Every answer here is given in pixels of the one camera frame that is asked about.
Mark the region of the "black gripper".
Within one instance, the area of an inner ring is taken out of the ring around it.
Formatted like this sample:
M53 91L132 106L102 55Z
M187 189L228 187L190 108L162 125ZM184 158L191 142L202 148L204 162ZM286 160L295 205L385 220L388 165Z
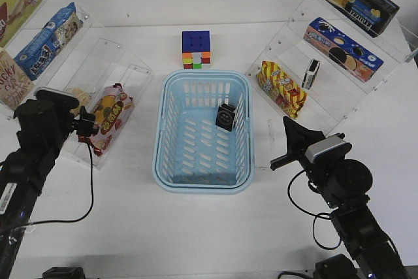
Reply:
M71 122L71 128L76 131L79 142L88 142L91 136L99 132L99 126L95 123L95 115L87 112L85 106L81 106L78 119Z
M314 164L319 157L336 151L346 143L344 133L325 137L322 131L307 129L287 116L283 117L283 126L286 134L287 153L270 161L272 171L294 161L300 161L302 158L306 158L309 163Z

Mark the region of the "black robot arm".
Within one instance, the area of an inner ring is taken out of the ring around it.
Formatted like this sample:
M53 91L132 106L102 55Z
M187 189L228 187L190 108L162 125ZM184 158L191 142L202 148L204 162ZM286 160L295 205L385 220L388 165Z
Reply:
M10 276L37 198L64 142L73 131L87 137L98 132L94 114L85 108L74 117L71 110L77 105L74 98L62 103L28 100L14 112L20 147L1 163L2 278Z
M332 210L329 220L366 278L410 278L395 245L367 206L372 174L360 161L346 158L352 145L344 134L327 137L289 117L283 118L283 125L287 152L273 159L270 168L300 163L309 188Z

